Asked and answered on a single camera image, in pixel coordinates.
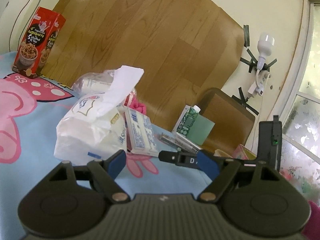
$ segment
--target white plastic bag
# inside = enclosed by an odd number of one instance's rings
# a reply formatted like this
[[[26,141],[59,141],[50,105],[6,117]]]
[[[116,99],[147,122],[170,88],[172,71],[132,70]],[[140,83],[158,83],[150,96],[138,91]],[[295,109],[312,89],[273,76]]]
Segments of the white plastic bag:
[[[126,150],[124,117],[117,106],[140,80],[143,69],[122,66],[106,92],[86,95],[69,110],[57,126],[54,156],[75,165],[107,159]]]

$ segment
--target pink object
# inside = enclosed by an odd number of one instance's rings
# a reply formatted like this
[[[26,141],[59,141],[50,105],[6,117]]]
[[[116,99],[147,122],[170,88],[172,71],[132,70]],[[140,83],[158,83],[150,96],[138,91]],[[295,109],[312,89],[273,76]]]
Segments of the pink object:
[[[0,79],[0,163],[13,163],[21,154],[20,136],[14,117],[31,113],[37,106],[30,93],[6,79]]]
[[[43,78],[29,79],[18,73],[12,73],[5,79],[24,88],[38,102],[55,102],[73,97],[70,93]]]
[[[0,79],[0,101],[5,102],[0,108],[0,163],[14,163],[21,154],[14,117],[30,114],[37,101],[56,102],[71,97],[73,95],[42,78],[31,80],[12,73]]]
[[[145,104],[139,103],[136,96],[133,96],[131,104],[129,105],[131,109],[134,109],[144,115],[147,114],[147,107]]]
[[[137,162],[141,162],[142,166],[152,174],[158,174],[157,167],[150,161],[152,157],[140,154],[127,153],[126,166],[133,176],[136,178],[142,178],[143,172]]]
[[[311,216],[302,233],[309,240],[320,239],[320,208],[313,202],[309,201],[311,206]]]

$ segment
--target wood grain panel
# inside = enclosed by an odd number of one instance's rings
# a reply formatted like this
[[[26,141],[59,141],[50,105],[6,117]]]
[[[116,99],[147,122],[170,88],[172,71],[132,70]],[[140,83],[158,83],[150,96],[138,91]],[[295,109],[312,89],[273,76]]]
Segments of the wood grain panel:
[[[219,14],[220,8],[218,6],[210,0],[203,0],[184,28],[180,38],[196,49],[200,49]]]
[[[145,73],[137,85],[142,97],[162,66],[176,39],[187,24],[200,0],[173,0],[167,7],[163,20],[146,41],[134,66],[141,67]]]
[[[152,79],[150,86],[146,89],[143,98],[144,102],[152,106],[148,109],[148,116],[154,124],[161,124],[166,129],[170,129],[172,123],[179,117],[180,107],[185,102],[182,100],[181,104],[175,104],[174,109],[167,105],[167,102],[176,93],[177,87],[180,86],[181,77],[196,53],[195,48],[178,38],[161,68]]]
[[[184,78],[199,87],[203,85],[208,76],[214,71],[216,81],[218,82],[212,84],[221,89],[226,80],[223,79],[225,78],[225,68],[229,68],[233,73],[237,67],[238,61],[232,61],[233,55],[226,61],[221,60],[226,47],[232,47],[232,44],[228,44],[228,42],[230,39],[235,39],[233,33],[234,23],[229,19],[230,17],[220,9],[218,19],[213,24],[193,62],[187,68]]]
[[[44,69],[46,75],[52,75],[57,77],[57,57],[59,57],[64,51],[65,45],[67,44],[71,33],[73,32],[75,26],[79,21],[82,20],[81,15],[85,8],[87,7],[90,0],[70,0],[68,5],[66,5],[63,10],[62,15],[67,19],[63,28],[60,30],[59,39],[55,42],[53,46],[50,57],[48,58],[47,64],[51,65],[50,70],[48,68]]]
[[[69,60],[64,61],[64,65],[62,62],[57,62],[57,64],[52,66],[52,68],[57,69],[55,78],[61,80],[62,83],[68,82],[70,76],[83,75],[87,72],[86,69],[82,69],[79,66],[90,47],[92,39],[100,28],[100,24],[105,19],[115,1],[116,0],[90,0],[88,3],[81,15],[82,21],[79,21],[73,29],[59,57],[60,59],[63,57],[71,59],[72,67],[69,66]],[[103,12],[100,11],[102,6],[105,8]]]
[[[142,13],[136,15],[133,19],[133,29],[141,32],[143,35],[149,37],[157,26],[165,21],[167,16],[171,16],[174,6],[174,0],[148,0],[147,7],[142,7]]]
[[[87,72],[141,67],[138,99],[168,130],[186,104],[223,86],[244,44],[211,0],[60,0],[55,10],[67,21],[43,73],[71,86]]]
[[[144,0],[117,0],[101,23],[80,68],[101,72]]]

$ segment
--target metal screw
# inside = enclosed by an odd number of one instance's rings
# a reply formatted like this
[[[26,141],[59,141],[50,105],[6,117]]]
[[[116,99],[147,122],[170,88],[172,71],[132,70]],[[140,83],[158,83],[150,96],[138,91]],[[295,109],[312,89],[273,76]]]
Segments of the metal screw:
[[[112,199],[117,202],[125,201],[128,199],[128,195],[123,192],[114,193]]]
[[[214,193],[205,192],[200,195],[200,198],[204,201],[213,201],[217,198],[217,196]]]

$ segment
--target cereal box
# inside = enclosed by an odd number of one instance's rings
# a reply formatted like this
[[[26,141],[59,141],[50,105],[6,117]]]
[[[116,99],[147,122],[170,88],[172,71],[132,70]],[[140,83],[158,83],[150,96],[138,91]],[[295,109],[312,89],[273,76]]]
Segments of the cereal box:
[[[28,78],[41,75],[65,18],[39,7],[23,36],[12,70]]]

